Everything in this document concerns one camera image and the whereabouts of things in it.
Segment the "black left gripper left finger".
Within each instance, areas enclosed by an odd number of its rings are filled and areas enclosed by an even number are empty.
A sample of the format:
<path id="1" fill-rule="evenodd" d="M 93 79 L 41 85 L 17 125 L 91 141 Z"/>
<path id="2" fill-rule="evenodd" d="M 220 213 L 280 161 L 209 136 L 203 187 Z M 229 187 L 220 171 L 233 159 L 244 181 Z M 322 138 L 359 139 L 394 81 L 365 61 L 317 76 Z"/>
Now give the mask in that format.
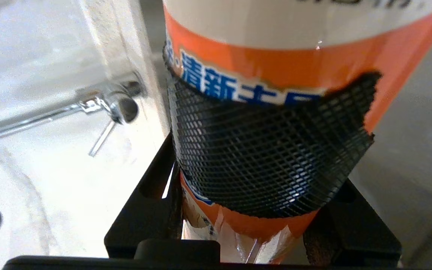
<path id="1" fill-rule="evenodd" d="M 182 187 L 168 134 L 104 238 L 110 258 L 132 259 L 147 239 L 180 239 Z"/>

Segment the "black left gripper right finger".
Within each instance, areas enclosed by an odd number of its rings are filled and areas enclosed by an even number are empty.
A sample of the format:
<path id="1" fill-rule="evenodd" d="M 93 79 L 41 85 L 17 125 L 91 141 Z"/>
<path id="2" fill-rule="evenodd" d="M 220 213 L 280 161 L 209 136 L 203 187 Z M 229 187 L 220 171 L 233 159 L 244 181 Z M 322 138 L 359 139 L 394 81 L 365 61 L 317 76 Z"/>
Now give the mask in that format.
<path id="1" fill-rule="evenodd" d="M 304 233 L 309 263 L 398 263 L 402 246 L 350 180 Z"/>

